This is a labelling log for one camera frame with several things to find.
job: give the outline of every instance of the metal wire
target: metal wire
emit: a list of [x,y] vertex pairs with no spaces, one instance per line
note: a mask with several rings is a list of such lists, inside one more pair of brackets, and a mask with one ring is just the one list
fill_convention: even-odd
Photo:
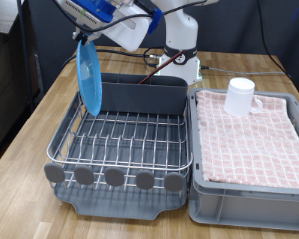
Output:
[[135,178],[140,170],[153,173],[153,189],[165,190],[163,182],[169,173],[188,176],[193,158],[188,159],[184,116],[100,112],[93,117],[80,102],[69,122],[54,155],[50,155],[50,148],[47,150],[50,159],[63,166],[66,188],[77,183],[74,177],[77,165],[92,170],[94,190],[107,186],[104,180],[107,167],[125,172],[123,191],[136,187]]
[[219,72],[226,72],[226,73],[235,73],[235,74],[245,74],[245,75],[263,75],[263,74],[283,74],[284,72],[234,72],[234,71],[227,71],[219,68],[209,67],[211,70],[219,71]]

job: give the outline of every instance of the blue robot part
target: blue robot part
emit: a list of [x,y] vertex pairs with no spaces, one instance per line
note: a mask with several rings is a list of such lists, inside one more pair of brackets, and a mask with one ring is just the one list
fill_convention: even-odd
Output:
[[111,3],[105,0],[72,0],[75,4],[79,5],[84,9],[82,14],[85,11],[89,12],[96,18],[100,19],[100,21],[105,23],[110,23],[113,19],[113,12],[116,10],[116,7]]

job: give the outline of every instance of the wooden table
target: wooden table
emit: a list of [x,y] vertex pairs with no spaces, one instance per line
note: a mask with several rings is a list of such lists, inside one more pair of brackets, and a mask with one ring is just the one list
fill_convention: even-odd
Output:
[[[199,52],[207,66],[235,71],[278,71],[267,56]],[[140,58],[100,53],[103,72],[148,74],[152,68]],[[203,71],[204,80],[192,87],[227,88],[234,74]],[[256,90],[299,93],[283,75],[252,76]],[[163,212],[155,221],[77,215],[60,203],[45,178],[46,148],[75,91],[75,62],[61,72],[18,136],[0,160],[1,238],[299,238],[299,232],[198,224],[188,203]]]

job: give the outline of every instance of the white cup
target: white cup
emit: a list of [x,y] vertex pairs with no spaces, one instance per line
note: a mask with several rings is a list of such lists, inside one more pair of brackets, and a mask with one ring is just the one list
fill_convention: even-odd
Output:
[[258,108],[251,106],[255,83],[247,78],[233,78],[230,80],[224,109],[227,113],[243,117],[250,112],[259,113],[262,111],[263,103],[257,99]]

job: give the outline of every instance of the towel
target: towel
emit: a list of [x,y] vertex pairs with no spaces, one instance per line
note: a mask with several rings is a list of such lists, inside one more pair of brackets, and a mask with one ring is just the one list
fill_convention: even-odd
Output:
[[205,181],[299,188],[299,137],[285,99],[257,96],[261,113],[235,117],[226,94],[197,92],[198,127]]

